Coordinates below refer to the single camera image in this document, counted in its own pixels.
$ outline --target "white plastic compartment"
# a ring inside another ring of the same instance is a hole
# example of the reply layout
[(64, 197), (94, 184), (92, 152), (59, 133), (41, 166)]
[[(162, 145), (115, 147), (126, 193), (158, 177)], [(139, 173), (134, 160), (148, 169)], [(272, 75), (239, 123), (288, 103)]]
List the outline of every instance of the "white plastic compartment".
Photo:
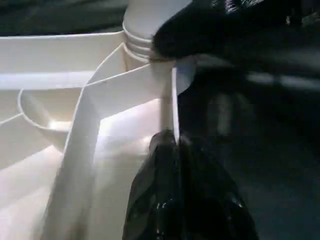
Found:
[(0, 38), (0, 59), (0, 240), (121, 239), (151, 136), (179, 136), (193, 60), (148, 63), (122, 32)]

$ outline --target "stacked white cups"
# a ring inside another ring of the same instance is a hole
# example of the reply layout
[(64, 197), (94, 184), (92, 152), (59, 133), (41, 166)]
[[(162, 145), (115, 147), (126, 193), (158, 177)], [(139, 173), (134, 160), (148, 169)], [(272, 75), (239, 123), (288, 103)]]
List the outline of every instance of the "stacked white cups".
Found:
[(153, 56), (152, 38), (157, 30), (191, 1), (130, 0), (123, 20), (126, 50), (144, 60)]

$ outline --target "white plastic structure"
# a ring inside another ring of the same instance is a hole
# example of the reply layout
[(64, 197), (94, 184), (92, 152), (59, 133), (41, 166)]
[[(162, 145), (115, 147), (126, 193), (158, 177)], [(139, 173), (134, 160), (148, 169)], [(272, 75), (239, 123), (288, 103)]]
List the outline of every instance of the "white plastic structure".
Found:
[(123, 30), (126, 45), (136, 56), (148, 59), (152, 53), (152, 37), (169, 18), (192, 0), (130, 0), (125, 11)]
[(194, 62), (149, 62), (124, 32), (0, 38), (0, 240), (121, 239), (155, 133), (179, 137)]

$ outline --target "curved white edge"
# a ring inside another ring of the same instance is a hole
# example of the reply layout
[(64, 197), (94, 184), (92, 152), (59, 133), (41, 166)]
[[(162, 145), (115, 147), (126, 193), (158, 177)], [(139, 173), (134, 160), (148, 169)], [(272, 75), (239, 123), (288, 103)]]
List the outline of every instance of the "curved white edge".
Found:
[(65, 146), (66, 138), (69, 130), (56, 130), (48, 127), (44, 127), (31, 120), (28, 115), (25, 113), (23, 104), (22, 104), (22, 95), (24, 94), (24, 90), (21, 90), (17, 97), (17, 108), (21, 113), (21, 116), (25, 119), (25, 121), (36, 128), (45, 138), (47, 138), (58, 150), (62, 151)]
[(125, 44), (122, 43), (99, 65), (87, 85), (136, 70), (146, 64), (148, 64), (146, 59), (128, 52)]
[(0, 170), (49, 145), (49, 141), (25, 120), (22, 113), (0, 122)]

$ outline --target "white plastic divider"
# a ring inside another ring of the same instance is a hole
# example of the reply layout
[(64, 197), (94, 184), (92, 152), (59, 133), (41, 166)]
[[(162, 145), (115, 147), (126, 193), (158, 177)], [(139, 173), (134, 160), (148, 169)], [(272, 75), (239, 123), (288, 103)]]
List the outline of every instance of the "white plastic divider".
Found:
[[(128, 52), (122, 43), (97, 67), (88, 84), (130, 74), (146, 64), (145, 59)], [(17, 105), (26, 121), (62, 152), (80, 92), (81, 88), (24, 89), (17, 97)]]
[(0, 37), (0, 89), (83, 87), (124, 33)]
[[(120, 49), (112, 56), (121, 59)], [(84, 87), (42, 240), (121, 239), (131, 183), (151, 137), (164, 129), (179, 132), (180, 90), (172, 77), (193, 76), (173, 74), (173, 65), (151, 63)]]
[(47, 208), (41, 239), (77, 239), (84, 234), (92, 195), (94, 153), (100, 118), (86, 89), (82, 90), (62, 167)]
[(92, 84), (139, 68), (145, 64), (147, 62), (139, 61), (131, 54), (128, 54), (125, 45), (122, 43), (100, 64), (88, 83)]

